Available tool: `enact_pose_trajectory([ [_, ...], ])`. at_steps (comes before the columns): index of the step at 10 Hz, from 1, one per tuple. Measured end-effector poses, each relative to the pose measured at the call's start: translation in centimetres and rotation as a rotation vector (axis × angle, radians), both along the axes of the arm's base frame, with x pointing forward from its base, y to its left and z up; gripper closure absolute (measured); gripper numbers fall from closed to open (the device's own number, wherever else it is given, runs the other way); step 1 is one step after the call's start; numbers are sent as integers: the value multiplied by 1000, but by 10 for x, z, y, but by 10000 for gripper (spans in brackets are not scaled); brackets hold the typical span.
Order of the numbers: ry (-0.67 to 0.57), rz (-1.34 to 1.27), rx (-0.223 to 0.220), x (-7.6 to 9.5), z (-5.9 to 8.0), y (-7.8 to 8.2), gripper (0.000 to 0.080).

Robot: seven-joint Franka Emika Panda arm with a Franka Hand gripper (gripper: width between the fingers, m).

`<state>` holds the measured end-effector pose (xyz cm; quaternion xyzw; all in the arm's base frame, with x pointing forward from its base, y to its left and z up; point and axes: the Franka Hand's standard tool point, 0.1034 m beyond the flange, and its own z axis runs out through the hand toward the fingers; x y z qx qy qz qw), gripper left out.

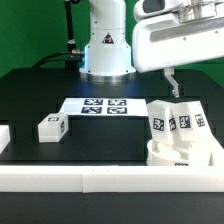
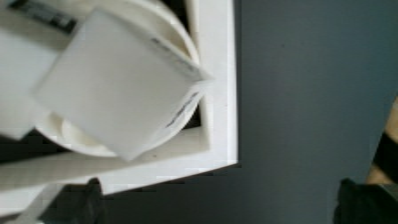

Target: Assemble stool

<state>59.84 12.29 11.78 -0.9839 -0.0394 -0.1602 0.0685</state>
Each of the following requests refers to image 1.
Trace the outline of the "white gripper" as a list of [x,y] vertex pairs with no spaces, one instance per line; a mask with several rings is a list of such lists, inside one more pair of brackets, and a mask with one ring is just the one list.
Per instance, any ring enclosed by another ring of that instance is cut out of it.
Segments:
[[175,66],[224,57],[224,9],[205,20],[180,23],[174,13],[143,19],[133,30],[134,66],[138,72],[163,69],[178,98]]

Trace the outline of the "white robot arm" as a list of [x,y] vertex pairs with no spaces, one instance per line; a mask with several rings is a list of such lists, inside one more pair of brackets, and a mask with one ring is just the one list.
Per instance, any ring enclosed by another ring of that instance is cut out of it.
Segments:
[[178,97],[176,66],[224,57],[224,0],[138,0],[131,44],[124,0],[89,3],[91,37],[80,72],[92,80],[162,70]]

